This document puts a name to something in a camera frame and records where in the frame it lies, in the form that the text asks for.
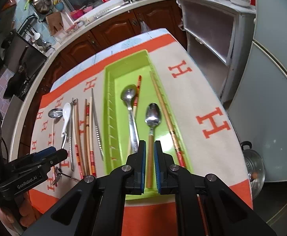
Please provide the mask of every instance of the black cable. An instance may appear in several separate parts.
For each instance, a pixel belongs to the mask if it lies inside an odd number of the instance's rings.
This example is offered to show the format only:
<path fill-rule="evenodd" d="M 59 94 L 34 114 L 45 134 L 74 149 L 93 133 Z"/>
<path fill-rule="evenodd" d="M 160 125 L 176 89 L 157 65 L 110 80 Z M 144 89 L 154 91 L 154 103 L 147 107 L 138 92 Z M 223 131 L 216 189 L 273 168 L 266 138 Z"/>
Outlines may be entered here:
<path fill-rule="evenodd" d="M 9 160 L 9 152 L 7 151 L 7 144 L 5 143 L 4 139 L 2 139 L 2 142 L 4 143 L 4 147 L 6 148 L 6 152 L 7 152 L 7 160 Z"/>

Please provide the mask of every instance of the human hand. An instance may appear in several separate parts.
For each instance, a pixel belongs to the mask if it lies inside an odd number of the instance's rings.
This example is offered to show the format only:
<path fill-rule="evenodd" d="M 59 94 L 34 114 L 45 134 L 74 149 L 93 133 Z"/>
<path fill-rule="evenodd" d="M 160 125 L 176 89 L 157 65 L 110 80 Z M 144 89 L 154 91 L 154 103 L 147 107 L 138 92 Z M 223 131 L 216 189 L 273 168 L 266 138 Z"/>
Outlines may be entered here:
<path fill-rule="evenodd" d="M 28 193 L 25 193 L 23 196 L 24 201 L 19 207 L 19 212 L 22 216 L 20 219 L 20 224 L 24 227 L 29 227 L 32 223 L 36 221 L 36 217 Z M 5 226 L 15 231 L 12 225 L 12 223 L 15 222 L 15 218 L 10 210 L 0 208 L 0 220 Z"/>

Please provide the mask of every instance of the refrigerator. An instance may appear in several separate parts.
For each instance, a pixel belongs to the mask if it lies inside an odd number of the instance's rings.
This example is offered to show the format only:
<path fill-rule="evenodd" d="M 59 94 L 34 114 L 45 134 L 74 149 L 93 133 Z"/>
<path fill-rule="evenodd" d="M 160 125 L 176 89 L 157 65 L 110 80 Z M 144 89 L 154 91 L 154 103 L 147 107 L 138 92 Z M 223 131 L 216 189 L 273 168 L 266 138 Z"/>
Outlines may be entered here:
<path fill-rule="evenodd" d="M 287 181 L 287 0 L 256 0 L 251 50 L 228 110 L 262 157 L 265 182 Z"/>

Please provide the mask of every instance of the tiled wall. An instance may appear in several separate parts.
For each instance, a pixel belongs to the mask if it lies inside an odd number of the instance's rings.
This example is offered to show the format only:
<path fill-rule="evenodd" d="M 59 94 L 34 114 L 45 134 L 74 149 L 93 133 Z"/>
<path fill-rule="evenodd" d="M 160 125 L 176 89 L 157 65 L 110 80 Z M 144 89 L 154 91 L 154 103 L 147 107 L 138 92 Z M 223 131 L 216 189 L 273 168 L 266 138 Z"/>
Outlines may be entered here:
<path fill-rule="evenodd" d="M 7 88 L 7 82 L 13 75 L 14 73 L 6 67 L 3 67 L 0 71 L 0 111 L 3 117 L 5 116 L 10 104 L 10 101 L 8 99 L 3 99 L 3 96 Z"/>
<path fill-rule="evenodd" d="M 35 13 L 37 16 L 34 7 L 30 4 L 28 9 L 25 11 L 24 6 L 26 4 L 26 0 L 19 0 L 16 4 L 14 20 L 15 20 L 15 28 L 18 30 L 24 20 Z M 39 23 L 38 20 L 35 24 L 33 24 L 33 28 L 42 35 L 42 39 L 44 41 L 50 42 L 52 45 L 56 43 L 56 39 L 50 36 L 48 26 L 45 22 Z"/>

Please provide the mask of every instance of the white bowl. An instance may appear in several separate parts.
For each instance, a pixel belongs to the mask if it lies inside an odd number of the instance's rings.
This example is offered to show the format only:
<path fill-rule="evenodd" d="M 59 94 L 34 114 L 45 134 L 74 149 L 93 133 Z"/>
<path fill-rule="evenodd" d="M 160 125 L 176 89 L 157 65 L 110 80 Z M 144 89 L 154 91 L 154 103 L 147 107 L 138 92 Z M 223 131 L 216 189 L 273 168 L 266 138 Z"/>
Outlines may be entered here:
<path fill-rule="evenodd" d="M 251 5 L 251 0 L 230 0 L 232 3 L 243 6 L 243 7 L 249 7 Z"/>

